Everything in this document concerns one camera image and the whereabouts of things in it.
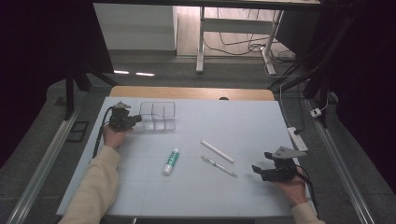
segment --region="wall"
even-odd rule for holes
[[[176,49],[175,7],[94,4],[94,8],[108,49]]]

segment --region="sleeve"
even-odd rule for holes
[[[296,224],[325,224],[318,219],[311,204],[300,203],[291,208]]]
[[[90,162],[60,223],[99,223],[113,204],[119,184],[117,166],[120,155],[111,147],[102,147]]]

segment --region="hand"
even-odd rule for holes
[[[125,135],[131,133],[134,129],[130,129],[126,132],[115,132],[108,125],[103,128],[103,139],[105,146],[117,149],[125,140]]]
[[[302,174],[303,171],[300,167],[297,167],[298,173]],[[297,175],[289,181],[285,182],[272,182],[277,185],[282,191],[286,194],[290,202],[293,206],[306,203],[306,194],[305,194],[305,181],[303,181]]]

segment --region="gray floor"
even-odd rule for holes
[[[193,59],[127,56],[115,60],[115,66],[123,66],[131,71],[155,73],[156,77],[110,76],[124,85],[140,86],[177,86],[177,87],[211,87],[211,88],[242,88],[266,89],[274,80],[263,72],[261,61],[243,59],[211,59],[205,61],[205,72],[196,75]],[[277,71],[287,66],[280,64]],[[77,166],[79,156],[90,135],[92,125],[104,98],[109,94],[110,87],[102,80],[90,76],[94,87],[88,93],[84,108],[77,121],[89,122],[88,131],[80,143],[66,142],[51,169],[48,179],[32,206],[25,223],[56,223],[57,207],[64,195],[68,182]],[[301,100],[304,114],[305,129],[302,138],[309,148],[308,157],[300,159],[311,175],[318,198],[318,212],[327,223],[361,223],[351,203],[343,183],[336,173],[332,161],[324,146],[313,119]],[[282,93],[282,102],[289,123],[302,127],[302,118],[297,97],[297,88]],[[347,167],[353,175],[356,185],[364,200],[368,203],[375,223],[396,222],[396,198],[372,165],[359,144],[353,139],[345,127],[338,121],[335,114],[334,101],[328,106],[328,125],[334,142],[340,149]],[[0,171],[0,223],[5,223],[25,186],[32,176],[48,148],[53,135],[64,118],[64,82],[52,85],[48,91],[48,100],[40,115],[24,136],[13,156]],[[69,134],[69,139],[78,136]],[[110,223],[108,217],[104,223]],[[156,223],[160,220],[140,220],[141,223]],[[216,220],[224,223],[252,223],[252,220]],[[256,220],[256,223],[292,223],[291,219]]]

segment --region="white tabletop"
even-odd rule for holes
[[[293,148],[276,101],[175,100],[107,97],[57,214],[61,215],[86,169],[105,111],[122,101],[139,112],[142,102],[175,102],[176,129],[144,131],[138,123],[118,149],[120,185],[108,215],[124,217],[284,217],[290,204],[273,184],[263,182],[251,165],[273,169],[264,152]],[[235,162],[201,144],[206,140]],[[174,147],[180,156],[163,174]],[[204,162],[207,156],[236,172],[227,175]]]

